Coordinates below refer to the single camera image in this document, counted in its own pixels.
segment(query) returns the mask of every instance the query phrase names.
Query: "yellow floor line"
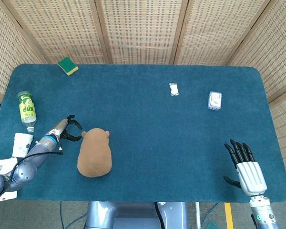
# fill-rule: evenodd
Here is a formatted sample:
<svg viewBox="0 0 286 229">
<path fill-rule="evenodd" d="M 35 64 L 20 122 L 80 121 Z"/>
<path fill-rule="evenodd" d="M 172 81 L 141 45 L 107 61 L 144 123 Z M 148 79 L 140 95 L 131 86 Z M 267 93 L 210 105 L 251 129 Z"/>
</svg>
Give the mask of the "yellow floor line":
<svg viewBox="0 0 286 229">
<path fill-rule="evenodd" d="M 230 203 L 225 203 L 225 220 L 227 222 L 227 229 L 233 229 L 233 220 L 232 220 Z"/>
</svg>

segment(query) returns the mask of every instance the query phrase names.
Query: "white robotic hand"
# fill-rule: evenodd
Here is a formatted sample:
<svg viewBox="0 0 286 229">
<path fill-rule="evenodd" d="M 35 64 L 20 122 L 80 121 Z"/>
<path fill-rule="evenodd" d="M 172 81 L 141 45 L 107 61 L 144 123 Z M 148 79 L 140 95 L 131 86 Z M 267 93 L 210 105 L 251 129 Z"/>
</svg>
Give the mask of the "white robotic hand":
<svg viewBox="0 0 286 229">
<path fill-rule="evenodd" d="M 267 185 L 261 167 L 255 161 L 251 149 L 245 143 L 240 144 L 232 139 L 230 142 L 234 149 L 228 144 L 225 144 L 225 147 L 230 153 L 239 181 L 224 176 L 225 181 L 241 188 L 247 196 L 250 196 L 251 217 L 257 229 L 279 229 L 270 200 L 263 195 L 267 190 Z"/>
</svg>

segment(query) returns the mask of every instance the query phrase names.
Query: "robot finger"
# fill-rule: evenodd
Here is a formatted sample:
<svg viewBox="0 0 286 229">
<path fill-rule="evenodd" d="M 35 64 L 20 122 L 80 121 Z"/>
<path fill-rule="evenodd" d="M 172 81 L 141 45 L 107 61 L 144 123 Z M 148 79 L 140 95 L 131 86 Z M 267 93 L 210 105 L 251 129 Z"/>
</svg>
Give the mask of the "robot finger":
<svg viewBox="0 0 286 229">
<path fill-rule="evenodd" d="M 233 145 L 233 148 L 238 156 L 238 159 L 239 159 L 239 163 L 242 163 L 244 162 L 244 157 L 243 157 L 243 154 L 242 152 L 240 151 L 238 145 L 236 144 L 236 142 L 233 140 L 233 139 L 230 139 L 230 142 L 231 144 Z"/>
<path fill-rule="evenodd" d="M 236 168 L 236 164 L 238 163 L 238 159 L 237 159 L 237 156 L 236 156 L 234 150 L 228 144 L 225 144 L 225 147 L 229 151 L 231 159 L 232 159 L 232 162 L 233 162 L 233 164 L 234 164 L 234 166 Z"/>
<path fill-rule="evenodd" d="M 243 146 L 249 155 L 250 161 L 255 161 L 255 159 L 253 157 L 253 153 L 252 153 L 251 149 L 249 148 L 249 146 L 246 143 L 243 143 Z"/>
<path fill-rule="evenodd" d="M 237 142 L 236 144 L 237 144 L 237 146 L 239 147 L 241 153 L 243 154 L 245 161 L 250 161 L 250 158 L 249 158 L 249 156 L 248 156 L 248 154 L 247 154 L 245 148 L 243 147 L 243 145 L 240 144 L 239 142 Z"/>
</svg>

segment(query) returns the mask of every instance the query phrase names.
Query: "green sponge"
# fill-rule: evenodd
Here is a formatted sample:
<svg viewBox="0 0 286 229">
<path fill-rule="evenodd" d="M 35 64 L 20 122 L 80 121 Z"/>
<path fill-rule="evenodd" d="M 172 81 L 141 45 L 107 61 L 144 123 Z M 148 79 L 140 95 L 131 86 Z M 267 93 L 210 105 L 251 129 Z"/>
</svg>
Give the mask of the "green sponge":
<svg viewBox="0 0 286 229">
<path fill-rule="evenodd" d="M 58 62 L 58 65 L 63 69 L 63 71 L 67 75 L 71 75 L 73 72 L 78 70 L 78 66 L 76 66 L 75 63 L 73 63 L 72 60 L 70 60 L 69 57 L 66 57 Z"/>
</svg>

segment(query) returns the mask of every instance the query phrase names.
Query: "green bottle label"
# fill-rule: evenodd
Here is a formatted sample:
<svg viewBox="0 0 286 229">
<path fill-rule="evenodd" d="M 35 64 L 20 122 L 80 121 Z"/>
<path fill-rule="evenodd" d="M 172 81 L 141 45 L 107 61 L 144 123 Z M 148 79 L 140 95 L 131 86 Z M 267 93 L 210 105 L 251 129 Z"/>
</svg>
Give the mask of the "green bottle label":
<svg viewBox="0 0 286 229">
<path fill-rule="evenodd" d="M 32 95 L 20 94 L 18 95 L 18 99 L 21 119 L 24 119 L 26 117 L 36 117 Z"/>
</svg>

